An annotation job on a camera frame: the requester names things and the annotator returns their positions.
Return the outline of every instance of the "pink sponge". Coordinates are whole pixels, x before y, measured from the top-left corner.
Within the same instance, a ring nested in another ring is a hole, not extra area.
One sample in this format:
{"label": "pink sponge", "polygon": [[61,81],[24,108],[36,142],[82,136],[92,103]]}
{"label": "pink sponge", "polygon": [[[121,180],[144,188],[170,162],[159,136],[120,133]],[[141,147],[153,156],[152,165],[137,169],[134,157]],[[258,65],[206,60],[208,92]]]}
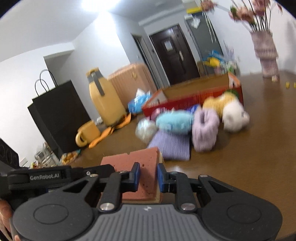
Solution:
{"label": "pink sponge", "polygon": [[104,157],[101,165],[111,164],[115,171],[130,171],[135,162],[140,163],[141,176],[137,192],[127,192],[122,195],[123,200],[147,201],[154,200],[157,194],[157,164],[159,163],[158,148],[149,148]]}

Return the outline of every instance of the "person's hand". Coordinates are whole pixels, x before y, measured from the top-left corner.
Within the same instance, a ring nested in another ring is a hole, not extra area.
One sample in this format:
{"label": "person's hand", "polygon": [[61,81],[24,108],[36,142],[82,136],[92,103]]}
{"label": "person's hand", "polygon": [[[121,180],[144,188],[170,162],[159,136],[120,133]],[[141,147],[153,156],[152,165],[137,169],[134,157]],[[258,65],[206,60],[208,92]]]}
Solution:
{"label": "person's hand", "polygon": [[[9,224],[9,219],[12,217],[12,209],[8,202],[4,200],[0,200],[0,218],[4,224],[4,226],[7,228],[9,232],[10,230],[10,224]],[[21,241],[20,238],[16,235],[15,236],[15,241]]]}

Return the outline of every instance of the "metal bolt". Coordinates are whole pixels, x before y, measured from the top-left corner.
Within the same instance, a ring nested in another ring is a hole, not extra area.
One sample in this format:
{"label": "metal bolt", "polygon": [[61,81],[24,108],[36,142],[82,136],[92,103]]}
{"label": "metal bolt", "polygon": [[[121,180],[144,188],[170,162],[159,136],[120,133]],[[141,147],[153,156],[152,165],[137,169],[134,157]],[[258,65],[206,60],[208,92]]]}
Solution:
{"label": "metal bolt", "polygon": [[184,211],[192,211],[195,209],[195,205],[193,203],[183,203],[181,205],[181,209],[184,210]]}
{"label": "metal bolt", "polygon": [[111,211],[115,208],[113,203],[106,202],[100,205],[100,209],[103,211]]}

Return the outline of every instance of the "dark brown door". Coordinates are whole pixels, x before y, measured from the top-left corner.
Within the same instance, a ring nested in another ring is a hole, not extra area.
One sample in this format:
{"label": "dark brown door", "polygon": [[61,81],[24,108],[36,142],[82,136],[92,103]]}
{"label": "dark brown door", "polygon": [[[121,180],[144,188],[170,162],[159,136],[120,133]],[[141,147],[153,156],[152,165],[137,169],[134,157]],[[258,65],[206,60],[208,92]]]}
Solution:
{"label": "dark brown door", "polygon": [[171,85],[200,75],[180,26],[150,36]]}

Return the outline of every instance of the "wooden table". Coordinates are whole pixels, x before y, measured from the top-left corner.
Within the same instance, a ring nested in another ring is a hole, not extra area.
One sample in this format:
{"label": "wooden table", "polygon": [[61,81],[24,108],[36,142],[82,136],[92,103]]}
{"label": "wooden table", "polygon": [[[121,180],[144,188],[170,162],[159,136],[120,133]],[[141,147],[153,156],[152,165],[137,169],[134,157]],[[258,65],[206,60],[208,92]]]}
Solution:
{"label": "wooden table", "polygon": [[[236,134],[220,129],[213,151],[192,150],[190,161],[166,161],[165,166],[189,178],[208,174],[272,202],[283,214],[278,235],[283,238],[296,232],[296,75],[281,72],[279,83],[263,80],[260,74],[240,79],[251,118],[248,128]],[[138,121],[134,119],[95,148],[85,149],[72,166],[95,166],[104,156],[146,148],[135,136]]]}

